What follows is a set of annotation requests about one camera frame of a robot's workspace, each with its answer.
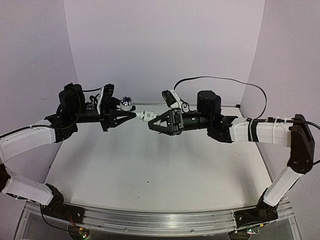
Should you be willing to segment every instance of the white table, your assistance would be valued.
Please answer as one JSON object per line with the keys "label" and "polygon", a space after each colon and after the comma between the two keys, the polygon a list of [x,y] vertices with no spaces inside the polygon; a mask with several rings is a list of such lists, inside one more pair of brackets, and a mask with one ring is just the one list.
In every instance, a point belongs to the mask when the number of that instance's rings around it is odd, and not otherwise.
{"label": "white table", "polygon": [[[167,106],[138,105],[159,114]],[[222,114],[241,116],[238,108]],[[255,143],[220,143],[205,129],[158,134],[132,119],[108,132],[78,125],[62,143],[46,182],[65,201],[142,212],[197,212],[253,206],[271,184]]]}

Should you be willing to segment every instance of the robotic arm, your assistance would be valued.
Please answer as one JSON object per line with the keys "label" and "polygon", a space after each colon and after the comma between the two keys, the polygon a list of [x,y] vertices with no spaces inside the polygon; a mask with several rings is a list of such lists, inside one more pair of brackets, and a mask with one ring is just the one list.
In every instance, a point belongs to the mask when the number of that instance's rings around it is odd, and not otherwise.
{"label": "robotic arm", "polygon": [[70,83],[59,94],[60,105],[56,114],[47,116],[34,125],[0,136],[0,192],[38,202],[44,206],[44,214],[52,217],[68,220],[68,212],[75,223],[80,223],[83,208],[65,204],[64,197],[57,188],[18,175],[6,168],[5,163],[28,150],[70,138],[78,131],[78,123],[100,122],[102,130],[107,132],[109,128],[135,118],[136,114],[132,111],[136,107],[131,98],[126,96],[119,100],[112,97],[113,92],[114,85],[105,85],[97,98],[92,98],[92,102],[85,102],[81,85]]}
{"label": "robotic arm", "polygon": [[170,136],[183,131],[207,129],[207,135],[222,143],[271,143],[291,148],[287,166],[269,186],[255,208],[234,213],[237,229],[278,218],[280,200],[313,167],[315,141],[303,115],[293,119],[251,119],[221,115],[221,98],[212,91],[200,91],[196,111],[182,113],[183,101],[174,90],[162,92],[171,110],[148,122],[151,130]]}

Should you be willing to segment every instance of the white backdrop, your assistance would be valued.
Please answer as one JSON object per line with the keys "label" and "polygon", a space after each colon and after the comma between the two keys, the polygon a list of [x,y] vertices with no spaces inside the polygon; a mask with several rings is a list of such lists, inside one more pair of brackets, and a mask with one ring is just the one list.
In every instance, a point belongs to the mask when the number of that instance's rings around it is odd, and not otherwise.
{"label": "white backdrop", "polygon": [[[85,89],[115,84],[115,96],[162,102],[182,78],[213,75],[247,82],[264,0],[64,0],[78,81]],[[196,102],[211,89],[225,106],[240,104],[245,86],[199,80],[179,86]]]}

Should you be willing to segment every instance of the table surface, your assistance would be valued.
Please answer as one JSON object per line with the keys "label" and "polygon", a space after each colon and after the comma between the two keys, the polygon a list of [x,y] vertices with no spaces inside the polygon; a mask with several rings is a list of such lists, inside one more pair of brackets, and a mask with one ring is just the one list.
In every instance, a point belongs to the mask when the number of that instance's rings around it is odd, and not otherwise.
{"label": "table surface", "polygon": [[[159,114],[161,105],[138,105]],[[241,116],[235,107],[223,115]],[[205,129],[158,134],[135,118],[108,132],[78,124],[46,182],[68,203],[141,212],[197,212],[253,206],[271,180],[252,142],[220,143]]]}

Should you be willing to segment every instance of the white wall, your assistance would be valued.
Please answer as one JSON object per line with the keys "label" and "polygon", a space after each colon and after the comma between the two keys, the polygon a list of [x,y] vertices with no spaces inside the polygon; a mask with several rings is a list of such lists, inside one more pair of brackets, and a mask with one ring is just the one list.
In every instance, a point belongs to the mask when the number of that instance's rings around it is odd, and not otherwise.
{"label": "white wall", "polygon": [[[264,117],[293,117],[301,113],[320,124],[320,2],[317,0],[269,0],[249,82],[268,95]],[[264,104],[261,93],[247,87],[241,108],[247,117],[257,116]],[[320,132],[310,127],[316,146]],[[261,145],[275,177],[286,165],[290,149]],[[316,147],[314,160],[320,159]],[[320,166],[303,176],[289,193],[304,240],[320,235]]]}
{"label": "white wall", "polygon": [[[77,82],[64,2],[0,2],[0,134],[55,113],[58,93]],[[57,145],[40,147],[6,164],[42,182]],[[13,238],[25,201],[0,194],[0,239]]]}
{"label": "white wall", "polygon": [[[65,0],[70,44],[84,88],[115,84],[115,96],[163,102],[182,79],[214,75],[248,81],[264,0]],[[245,86],[200,80],[179,86],[196,102],[212,89],[223,105],[241,102]]]}

